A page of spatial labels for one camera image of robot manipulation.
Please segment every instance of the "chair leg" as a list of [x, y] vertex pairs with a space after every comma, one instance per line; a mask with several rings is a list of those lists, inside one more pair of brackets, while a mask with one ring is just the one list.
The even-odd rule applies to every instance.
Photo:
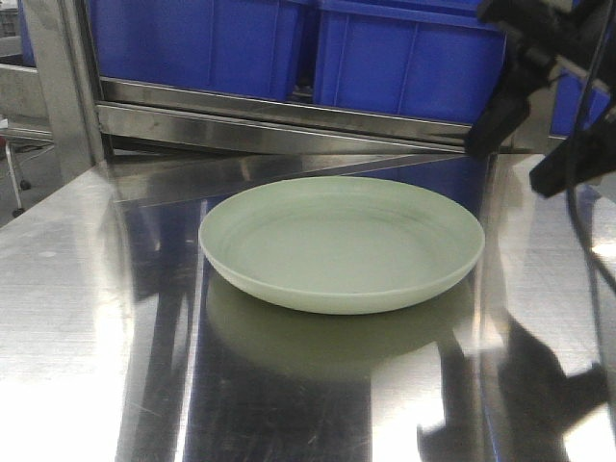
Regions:
[[13, 192], [15, 194], [15, 201], [17, 202], [17, 208], [13, 210], [13, 216], [19, 217], [25, 212], [23, 204], [21, 203], [21, 195], [19, 193], [19, 185], [17, 184], [17, 177], [15, 175], [15, 169], [13, 165], [13, 147], [11, 143], [7, 141], [5, 145], [5, 152], [7, 154], [7, 163], [9, 164], [9, 175], [11, 176], [11, 183], [13, 184]]
[[15, 173], [17, 174], [17, 178], [21, 178], [21, 180], [19, 180], [19, 188], [22, 191], [30, 190], [32, 188], [32, 184], [24, 177], [23, 170], [21, 169], [21, 165], [19, 164], [17, 156], [14, 156], [13, 165], [15, 168]]

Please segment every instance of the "metal shelf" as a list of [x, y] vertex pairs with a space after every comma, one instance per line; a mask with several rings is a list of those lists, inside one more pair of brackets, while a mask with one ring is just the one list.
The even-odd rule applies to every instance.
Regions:
[[[464, 153], [468, 125], [101, 78], [83, 0], [45, 0], [45, 12], [35, 3], [24, 9], [38, 67], [0, 64], [0, 113], [13, 136], [53, 138], [66, 180], [113, 156], [117, 137], [193, 151]], [[547, 150], [553, 94], [535, 99], [506, 152]]]

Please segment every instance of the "black cable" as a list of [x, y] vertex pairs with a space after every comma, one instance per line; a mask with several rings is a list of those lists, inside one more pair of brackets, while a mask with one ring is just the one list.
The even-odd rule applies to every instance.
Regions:
[[576, 113], [576, 122], [574, 124], [573, 133], [569, 140], [569, 149], [567, 152], [566, 169], [565, 169], [565, 181], [567, 192], [567, 210], [569, 212], [569, 218], [576, 232], [577, 240], [581, 245], [584, 254], [586, 256], [586, 262], [589, 271], [591, 271], [591, 282], [593, 280], [592, 272], [597, 270], [602, 276], [605, 283], [609, 286], [611, 291], [616, 295], [616, 279], [614, 275], [607, 268], [602, 259], [592, 250], [592, 238], [585, 229], [578, 212], [578, 198], [576, 195], [576, 168], [578, 166], [578, 151], [580, 137], [583, 131], [583, 125], [588, 117], [590, 96], [593, 89], [593, 82], [597, 77], [599, 68], [603, 61], [603, 55], [607, 42], [611, 39], [611, 29], [614, 27], [614, 17], [616, 13], [616, 1], [610, 0], [605, 15], [605, 23], [599, 37], [599, 42], [595, 49], [592, 62], [588, 69], [588, 75], [584, 88], [579, 100]]

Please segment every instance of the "floor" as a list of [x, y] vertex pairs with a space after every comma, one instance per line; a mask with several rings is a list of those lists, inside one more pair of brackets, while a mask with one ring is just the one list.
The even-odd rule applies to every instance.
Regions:
[[[36, 149], [16, 154], [23, 175], [32, 188], [21, 192], [26, 212], [63, 185], [55, 150]], [[7, 159], [0, 158], [0, 227], [13, 220], [17, 207]]]

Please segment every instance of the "plate rim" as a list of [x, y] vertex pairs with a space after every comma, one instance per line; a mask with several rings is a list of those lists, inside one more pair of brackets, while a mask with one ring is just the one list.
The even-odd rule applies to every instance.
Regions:
[[[429, 193], [432, 194], [436, 197], [439, 198], [439, 200], [445, 201], [450, 203], [451, 205], [455, 206], [455, 208], [457, 208], [461, 213], [463, 213], [464, 215], [466, 215], [467, 217], [471, 218], [471, 222], [473, 223], [473, 226], [475, 228], [475, 231], [477, 232], [477, 235], [480, 237], [480, 243], [479, 246], [477, 247], [477, 250], [475, 251], [475, 254], [473, 255], [472, 258], [470, 258], [463, 266], [457, 268], [456, 270], [449, 272], [448, 274], [438, 278], [438, 279], [434, 279], [428, 282], [425, 282], [421, 285], [414, 285], [414, 286], [410, 286], [410, 287], [404, 287], [404, 288], [400, 288], [400, 289], [391, 289], [391, 290], [387, 290], [387, 291], [379, 291], [379, 292], [361, 292], [361, 293], [343, 293], [343, 292], [316, 292], [316, 291], [304, 291], [304, 290], [300, 290], [300, 289], [293, 289], [293, 288], [289, 288], [289, 287], [285, 287], [285, 286], [278, 286], [275, 284], [270, 284], [268, 282], [264, 282], [264, 281], [260, 281], [258, 279], [255, 279], [251, 276], [245, 275], [241, 272], [237, 272], [234, 269], [229, 268], [227, 265], [224, 265], [220, 260], [218, 260], [217, 258], [215, 258], [211, 252], [208, 250], [208, 247], [205, 245], [204, 243], [204, 229], [207, 226], [207, 221], [208, 218], [212, 217], [212, 213], [220, 206], [222, 206], [223, 204], [227, 203], [228, 201], [232, 201], [235, 202], [237, 200], [242, 200], [242, 198], [246, 195], [249, 195], [250, 193], [254, 192], [255, 190], [261, 190], [261, 189], [265, 189], [268, 187], [271, 187], [272, 185], [280, 185], [282, 183], [296, 183], [296, 182], [303, 182], [303, 181], [322, 181], [322, 180], [341, 180], [344, 179], [344, 181], [346, 180], [350, 180], [350, 181], [364, 181], [364, 182], [378, 182], [378, 183], [395, 183], [397, 185], [401, 185], [402, 187], [405, 188], [410, 188], [413, 190], [421, 190], [424, 193]], [[286, 180], [280, 180], [280, 181], [272, 181], [269, 182], [267, 184], [264, 185], [260, 185], [257, 186], [255, 188], [250, 188], [248, 190], [244, 190], [241, 192], [238, 192], [236, 194], [233, 194], [231, 197], [228, 197], [227, 199], [223, 200], [222, 202], [220, 202], [219, 204], [217, 204], [210, 212], [208, 212], [205, 215], [205, 218], [201, 221], [201, 224], [199, 225], [199, 229], [198, 229], [198, 240], [199, 240], [199, 244], [201, 246], [201, 249], [203, 250], [205, 256], [207, 257], [208, 261], [212, 264], [212, 266], [215, 268], [215, 270], [217, 270], [218, 272], [221, 272], [219, 268], [221, 268], [224, 271], [228, 271], [230, 272], [234, 277], [237, 277], [239, 279], [243, 279], [244, 281], [262, 287], [264, 289], [267, 290], [274, 290], [274, 291], [279, 291], [279, 292], [284, 292], [286, 294], [290, 294], [290, 295], [304, 295], [304, 296], [312, 296], [312, 297], [328, 297], [328, 298], [344, 298], [344, 299], [353, 299], [353, 298], [371, 298], [371, 297], [380, 297], [380, 296], [385, 296], [385, 295], [403, 295], [405, 293], [415, 293], [415, 292], [421, 292], [421, 291], [425, 291], [433, 286], [439, 286], [442, 285], [443, 282], [445, 281], [449, 281], [452, 280], [453, 283], [451, 286], [455, 285], [456, 282], [459, 282], [459, 280], [464, 277], [466, 274], [468, 274], [473, 267], [476, 265], [477, 261], [479, 260], [479, 258], [481, 257], [481, 254], [483, 253], [483, 250], [485, 249], [485, 232], [483, 230], [483, 227], [481, 226], [479, 220], [475, 217], [475, 215], [473, 215], [468, 209], [466, 209], [464, 206], [460, 205], [459, 203], [457, 203], [456, 201], [442, 195], [439, 193], [436, 193], [432, 190], [429, 190], [427, 188], [422, 188], [419, 186], [415, 186], [415, 185], [410, 185], [407, 183], [402, 183], [399, 181], [395, 181], [395, 180], [384, 180], [384, 179], [379, 179], [379, 178], [366, 178], [366, 177], [355, 177], [355, 176], [344, 176], [344, 175], [331, 175], [331, 176], [307, 176], [307, 177], [301, 177], [301, 178], [294, 178], [294, 179], [286, 179]]]

